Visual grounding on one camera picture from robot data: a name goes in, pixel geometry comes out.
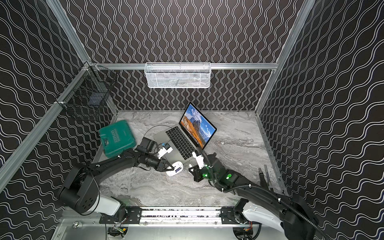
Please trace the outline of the white wireless mouse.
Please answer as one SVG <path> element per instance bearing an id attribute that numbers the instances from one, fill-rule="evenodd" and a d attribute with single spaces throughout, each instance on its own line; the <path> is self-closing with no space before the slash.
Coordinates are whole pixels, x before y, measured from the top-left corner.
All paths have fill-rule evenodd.
<path id="1" fill-rule="evenodd" d="M 184 165 L 180 161 L 177 161 L 177 162 L 173 163 L 172 166 L 175 167 L 175 169 L 173 171 L 166 172 L 166 174 L 169 177 L 177 175 L 178 173 L 180 173 L 184 169 Z"/>

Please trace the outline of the silver laptop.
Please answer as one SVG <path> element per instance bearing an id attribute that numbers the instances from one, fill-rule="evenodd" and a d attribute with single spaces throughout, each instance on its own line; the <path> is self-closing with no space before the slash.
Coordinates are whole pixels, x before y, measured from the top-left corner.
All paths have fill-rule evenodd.
<path id="1" fill-rule="evenodd" d="M 193 158 L 192 152 L 197 148 L 204 149 L 216 133 L 215 127 L 204 114 L 192 103 L 187 106 L 179 123 L 154 135 L 157 144 L 168 144 L 173 149 L 165 155 L 170 162 L 183 164 Z"/>

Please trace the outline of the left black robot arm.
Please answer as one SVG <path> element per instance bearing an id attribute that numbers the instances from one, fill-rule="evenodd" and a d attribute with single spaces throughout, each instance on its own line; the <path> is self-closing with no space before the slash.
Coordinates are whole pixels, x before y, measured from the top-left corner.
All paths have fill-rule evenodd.
<path id="1" fill-rule="evenodd" d="M 127 149 L 119 156 L 99 163 L 75 165 L 61 186 L 58 199 L 82 216 L 97 212 L 122 222 L 128 217 L 126 205 L 117 199 L 103 196 L 100 184 L 113 175 L 140 164 L 152 167 L 157 172 L 175 169 L 166 159 L 146 151 Z"/>

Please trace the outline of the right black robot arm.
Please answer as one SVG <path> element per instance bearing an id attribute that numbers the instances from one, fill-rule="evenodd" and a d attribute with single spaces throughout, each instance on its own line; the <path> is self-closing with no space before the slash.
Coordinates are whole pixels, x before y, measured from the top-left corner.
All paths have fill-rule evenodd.
<path id="1" fill-rule="evenodd" d="M 192 153 L 197 165 L 189 172 L 194 181 L 205 179 L 222 193 L 235 193 L 241 200 L 233 208 L 238 223 L 257 222 L 283 232 L 289 240 L 312 240 L 316 233 L 329 236 L 319 227 L 314 211 L 301 196 L 288 197 L 269 190 L 264 174 L 260 184 L 253 183 L 240 173 L 227 169 L 216 157 L 198 149 Z"/>

